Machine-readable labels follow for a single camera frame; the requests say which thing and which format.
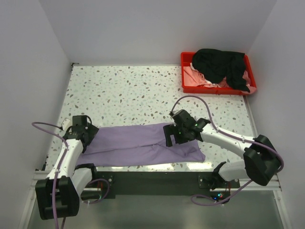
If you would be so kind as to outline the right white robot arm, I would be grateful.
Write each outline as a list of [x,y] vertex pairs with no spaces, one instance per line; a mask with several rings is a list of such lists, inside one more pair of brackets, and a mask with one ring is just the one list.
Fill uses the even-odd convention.
[[261,186],[267,186],[273,176],[282,168],[283,161],[270,140],[264,135],[257,138],[225,132],[211,120],[195,120],[185,111],[170,113],[173,124],[163,127],[167,147],[197,140],[222,147],[238,155],[237,162],[221,162],[208,179],[211,188],[224,187],[236,179],[249,179]]

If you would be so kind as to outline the purple t shirt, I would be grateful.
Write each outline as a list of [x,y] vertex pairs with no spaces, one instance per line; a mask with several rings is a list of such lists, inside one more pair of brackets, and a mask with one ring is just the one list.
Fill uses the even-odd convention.
[[77,164],[128,167],[205,160],[197,141],[167,147],[164,125],[102,127],[80,155]]

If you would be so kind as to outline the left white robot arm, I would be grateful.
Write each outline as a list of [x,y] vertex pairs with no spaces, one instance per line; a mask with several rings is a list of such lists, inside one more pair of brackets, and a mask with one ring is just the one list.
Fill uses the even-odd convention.
[[86,186],[98,184],[99,176],[93,163],[78,165],[81,154],[95,138],[98,128],[87,115],[65,119],[61,152],[45,179],[38,180],[35,192],[42,220],[73,217],[78,214],[81,193]]

